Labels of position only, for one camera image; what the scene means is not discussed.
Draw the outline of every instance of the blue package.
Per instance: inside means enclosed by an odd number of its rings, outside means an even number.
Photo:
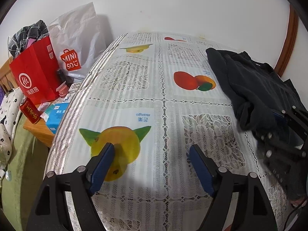
[[[52,133],[56,133],[57,128],[64,116],[65,110],[69,103],[57,103],[54,105],[53,110],[50,112],[49,118],[46,122],[46,126],[50,129]]]

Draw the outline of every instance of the pink item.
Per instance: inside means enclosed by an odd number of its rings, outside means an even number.
[[[68,94],[68,86],[65,83],[66,82],[63,82],[59,87],[56,88],[56,91],[59,92],[59,96],[61,98],[65,98],[65,96]]]
[[[26,49],[30,47],[35,41],[36,41],[35,39],[29,38]]]

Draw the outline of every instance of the wall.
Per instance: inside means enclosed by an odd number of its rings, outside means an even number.
[[[301,21],[294,49],[282,80],[291,79],[302,103],[308,109],[308,32]]]
[[[39,19],[47,24],[94,2],[106,44],[129,31],[167,31],[201,36],[274,66],[287,30],[286,0],[17,0],[0,26],[0,66],[7,37]]]

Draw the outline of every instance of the wooden table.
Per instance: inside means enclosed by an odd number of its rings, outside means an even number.
[[[47,147],[51,147],[54,134],[46,126],[45,120],[42,118],[37,124],[32,124],[28,119],[25,121],[23,128],[30,131],[37,139],[44,143]]]

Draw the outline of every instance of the white plastic bag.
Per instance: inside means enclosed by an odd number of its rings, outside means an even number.
[[[75,82],[86,77],[106,49],[93,2],[59,16],[48,31],[59,66]]]

